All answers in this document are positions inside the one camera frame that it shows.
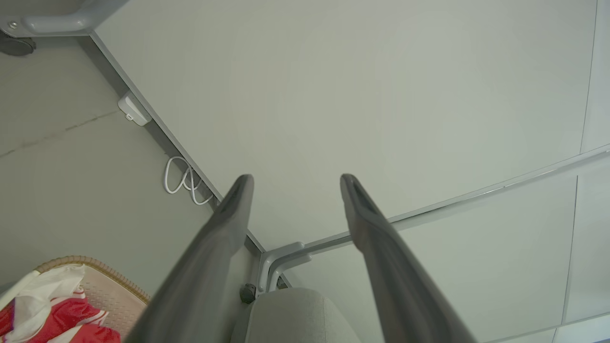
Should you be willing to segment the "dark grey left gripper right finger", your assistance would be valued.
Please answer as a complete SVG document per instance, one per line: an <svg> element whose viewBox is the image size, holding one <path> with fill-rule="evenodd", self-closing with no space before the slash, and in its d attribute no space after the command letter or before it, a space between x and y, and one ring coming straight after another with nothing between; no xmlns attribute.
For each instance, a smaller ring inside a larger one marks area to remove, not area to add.
<svg viewBox="0 0 610 343"><path fill-rule="evenodd" d="M349 234L363 254L387 343L473 343L458 314L359 180L340 178Z"/></svg>

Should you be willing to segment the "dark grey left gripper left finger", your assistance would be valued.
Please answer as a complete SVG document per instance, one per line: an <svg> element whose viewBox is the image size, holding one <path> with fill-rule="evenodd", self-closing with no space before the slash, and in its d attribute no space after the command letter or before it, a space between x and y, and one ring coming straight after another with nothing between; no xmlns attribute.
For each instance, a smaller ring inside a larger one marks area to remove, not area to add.
<svg viewBox="0 0 610 343"><path fill-rule="evenodd" d="M244 245L254 178L242 174L151 298L127 343L211 343L231 258Z"/></svg>

